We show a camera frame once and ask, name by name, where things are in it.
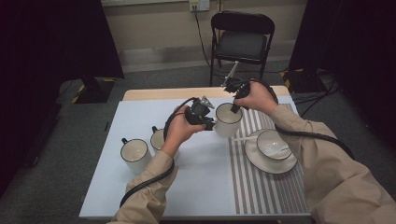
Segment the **cup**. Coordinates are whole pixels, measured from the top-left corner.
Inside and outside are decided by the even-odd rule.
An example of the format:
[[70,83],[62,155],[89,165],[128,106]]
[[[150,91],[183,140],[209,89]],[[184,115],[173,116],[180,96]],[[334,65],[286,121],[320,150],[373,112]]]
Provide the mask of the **cup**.
[[274,160],[285,160],[291,155],[289,145],[274,130],[267,130],[259,134],[257,148],[262,154]]
[[122,138],[121,140],[124,144],[120,152],[121,157],[125,160],[134,174],[140,175],[151,161],[148,145],[141,139],[132,139],[128,141]]
[[[161,147],[163,146],[163,143],[165,140],[163,139],[163,129],[157,129],[157,127],[152,126],[152,136],[150,138],[150,143],[152,148],[154,149],[154,152],[157,153],[158,151],[161,150]],[[175,154],[174,159],[177,159],[178,157],[178,151]]]
[[236,113],[231,111],[233,104],[225,103],[216,109],[215,132],[221,137],[232,137],[238,131],[243,116],[239,108]]

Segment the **table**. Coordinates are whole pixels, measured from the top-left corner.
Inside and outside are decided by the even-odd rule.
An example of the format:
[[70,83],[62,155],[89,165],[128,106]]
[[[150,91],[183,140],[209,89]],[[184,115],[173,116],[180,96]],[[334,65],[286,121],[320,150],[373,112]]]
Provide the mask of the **table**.
[[[296,111],[286,87],[273,87],[279,102]],[[126,184],[134,174],[120,158],[121,138],[141,138],[149,143],[151,126],[162,128],[173,109],[186,99],[205,95],[214,105],[231,102],[233,94],[222,88],[131,90],[119,103],[90,188],[79,214],[109,219],[117,212]],[[244,125],[236,138],[252,130],[268,128],[271,120],[258,111],[244,111],[257,124]],[[254,167],[243,151],[243,143],[200,132],[179,149],[177,178],[168,190],[163,219],[281,219],[309,218],[304,202],[299,163],[282,175],[271,175]]]

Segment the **saucer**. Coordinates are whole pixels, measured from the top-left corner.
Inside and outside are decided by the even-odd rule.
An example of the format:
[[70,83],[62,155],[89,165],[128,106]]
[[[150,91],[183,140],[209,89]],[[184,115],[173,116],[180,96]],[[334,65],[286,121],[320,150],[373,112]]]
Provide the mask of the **saucer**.
[[260,133],[257,137],[257,147],[262,154],[274,160],[285,160],[291,155],[288,144],[275,130],[264,130]]
[[[266,131],[268,130],[258,130],[250,136],[259,136],[260,133]],[[257,139],[250,139],[245,142],[245,152],[253,165],[270,174],[278,175],[286,173],[297,163],[297,158],[292,153],[285,160],[274,160],[265,156],[257,147]]]

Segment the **white tabletop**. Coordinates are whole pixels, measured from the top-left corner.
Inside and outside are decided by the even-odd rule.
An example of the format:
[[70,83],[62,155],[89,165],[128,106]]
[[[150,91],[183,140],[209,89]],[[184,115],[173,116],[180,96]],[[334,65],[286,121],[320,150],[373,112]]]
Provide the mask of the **white tabletop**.
[[[209,100],[216,106],[230,103],[233,98]],[[184,101],[185,99],[166,99],[120,102],[81,208],[80,217],[102,219],[114,216],[119,209],[126,184],[134,178],[134,174],[120,157],[121,138],[128,140],[140,138],[149,145],[151,127],[162,128],[174,108]],[[279,97],[279,102],[290,104],[296,112],[290,97]],[[214,110],[208,116],[214,117]],[[235,199],[241,196],[235,194],[235,176],[233,177],[232,174],[229,142],[228,139],[218,137],[215,132],[200,132],[193,135],[183,143],[179,152],[176,160],[179,170],[175,182],[166,194],[167,206],[164,219],[309,217],[304,208],[296,209],[294,212],[290,210],[285,212],[285,209],[280,208],[275,211],[254,212],[254,209],[250,209],[241,212],[239,206],[244,205],[238,205],[236,201],[240,203],[245,201]]]

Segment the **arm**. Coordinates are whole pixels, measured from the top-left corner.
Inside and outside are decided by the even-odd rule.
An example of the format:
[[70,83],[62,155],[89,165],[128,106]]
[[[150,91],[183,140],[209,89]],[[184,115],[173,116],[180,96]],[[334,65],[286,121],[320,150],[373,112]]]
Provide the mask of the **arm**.
[[[186,108],[183,106],[178,111],[180,114],[172,120],[162,150],[153,157],[141,175],[128,183],[126,191],[168,170],[180,145],[193,133],[205,128],[204,125],[190,125],[186,121],[184,117]],[[159,223],[166,206],[165,193],[169,190],[176,175],[177,167],[175,166],[172,174],[133,194],[110,223]]]
[[[281,129],[334,134],[326,125],[304,120],[277,105],[260,83],[251,83],[247,98],[235,100],[269,115]],[[391,223],[396,203],[364,165],[353,161],[337,145],[307,137],[285,136],[304,169],[307,207],[318,223]]]

